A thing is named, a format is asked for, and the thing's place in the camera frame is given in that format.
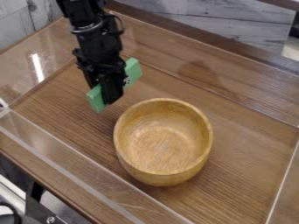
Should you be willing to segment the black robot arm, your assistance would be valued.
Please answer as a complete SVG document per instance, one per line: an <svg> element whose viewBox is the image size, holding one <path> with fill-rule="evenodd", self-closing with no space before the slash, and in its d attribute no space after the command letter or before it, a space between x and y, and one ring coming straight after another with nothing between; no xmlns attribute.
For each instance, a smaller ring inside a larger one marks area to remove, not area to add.
<svg viewBox="0 0 299 224"><path fill-rule="evenodd" d="M106 0L56 0L69 20L78 47L72 50L88 86L100 86L105 104L124 94L125 62L120 57L124 34L121 19L105 11Z"/></svg>

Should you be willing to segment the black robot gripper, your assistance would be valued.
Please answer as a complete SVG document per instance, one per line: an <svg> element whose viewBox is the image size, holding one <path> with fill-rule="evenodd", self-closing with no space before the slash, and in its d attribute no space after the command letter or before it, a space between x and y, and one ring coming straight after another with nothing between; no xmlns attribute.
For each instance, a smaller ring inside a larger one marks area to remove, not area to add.
<svg viewBox="0 0 299 224"><path fill-rule="evenodd" d="M90 17L70 14L69 22L70 33L78 41L78 48L72 53L88 87L93 88L98 84L104 103L112 104L124 94L126 77L125 62L120 59L122 22L112 14Z"/></svg>

